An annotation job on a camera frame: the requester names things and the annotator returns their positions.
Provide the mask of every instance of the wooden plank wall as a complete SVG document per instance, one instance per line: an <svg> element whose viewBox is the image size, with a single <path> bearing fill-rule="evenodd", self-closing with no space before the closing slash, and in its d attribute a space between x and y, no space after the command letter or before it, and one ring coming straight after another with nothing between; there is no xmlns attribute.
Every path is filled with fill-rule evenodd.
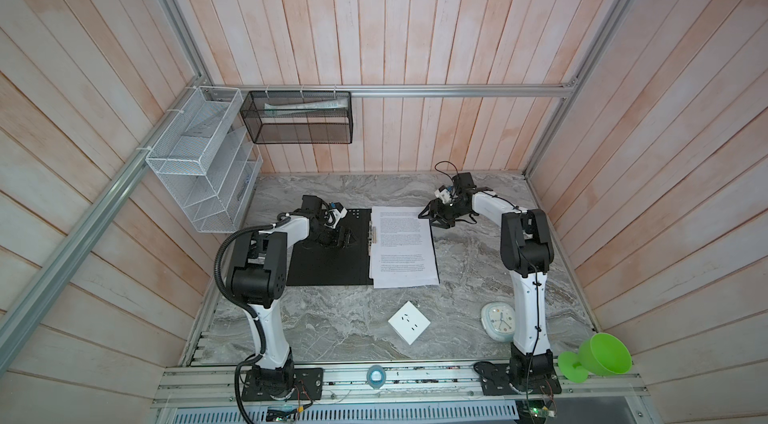
<svg viewBox="0 0 768 424"><path fill-rule="evenodd" d="M637 0L532 175L666 422L768 420L766 92L768 0Z"/></svg>
<svg viewBox="0 0 768 424"><path fill-rule="evenodd" d="M178 0L216 83L560 83L613 0ZM264 171L522 169L557 100L364 99L353 144L262 146Z"/></svg>
<svg viewBox="0 0 768 424"><path fill-rule="evenodd" d="M0 313L194 72L156 0L0 0ZM141 422L218 243L147 176L0 379L3 422Z"/></svg>

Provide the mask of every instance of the marble tabletop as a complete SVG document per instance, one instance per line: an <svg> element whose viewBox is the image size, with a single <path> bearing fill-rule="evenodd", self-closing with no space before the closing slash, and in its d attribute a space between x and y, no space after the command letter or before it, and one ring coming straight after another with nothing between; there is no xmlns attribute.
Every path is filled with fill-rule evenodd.
<svg viewBox="0 0 768 424"><path fill-rule="evenodd" d="M534 207L517 173L472 173L478 186L494 189L522 207ZM424 207L440 185L440 173L285 175L260 177L246 225L271 223L279 212L300 206L303 194L341 202L348 208ZM480 309L494 301L514 305L512 280L498 256L500 229L479 217L452 229L433 229L440 285L373 289L366 285L288 287L281 299L285 335L297 362L383 360L485 360L509 357L509 344L495 342L482 328ZM546 316L555 355L576 350L591 324L562 257L547 281ZM410 346L387 320L411 301L431 321ZM198 364L241 361L254 352L241 309L220 299L197 353Z"/></svg>

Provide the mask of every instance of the green plastic cup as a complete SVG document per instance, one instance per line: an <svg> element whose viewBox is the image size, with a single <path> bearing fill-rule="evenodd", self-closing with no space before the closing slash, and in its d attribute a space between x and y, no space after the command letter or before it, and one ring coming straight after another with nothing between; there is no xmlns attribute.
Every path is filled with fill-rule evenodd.
<svg viewBox="0 0 768 424"><path fill-rule="evenodd" d="M562 352L558 367L571 382L584 382L589 373L598 376L624 374L632 367L627 346L611 334L598 333L585 340L574 352Z"/></svg>

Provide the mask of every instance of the stack of paper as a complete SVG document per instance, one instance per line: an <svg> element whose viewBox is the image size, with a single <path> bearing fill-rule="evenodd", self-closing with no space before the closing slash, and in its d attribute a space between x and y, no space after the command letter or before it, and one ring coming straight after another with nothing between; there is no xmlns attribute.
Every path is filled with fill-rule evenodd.
<svg viewBox="0 0 768 424"><path fill-rule="evenodd" d="M438 285L435 247L421 207L373 207L370 277L374 289Z"/></svg>

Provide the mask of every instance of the white mesh file tray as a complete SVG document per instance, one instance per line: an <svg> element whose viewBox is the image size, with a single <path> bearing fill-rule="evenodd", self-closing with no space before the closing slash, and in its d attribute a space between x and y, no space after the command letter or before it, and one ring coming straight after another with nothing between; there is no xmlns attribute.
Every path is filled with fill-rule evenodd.
<svg viewBox="0 0 768 424"><path fill-rule="evenodd" d="M198 232L232 233L242 223L264 161L248 160L254 143L246 135L245 127L226 134L205 175L158 174Z"/></svg>
<svg viewBox="0 0 768 424"><path fill-rule="evenodd" d="M198 87L147 155L157 174L202 176L243 105L239 89Z"/></svg>

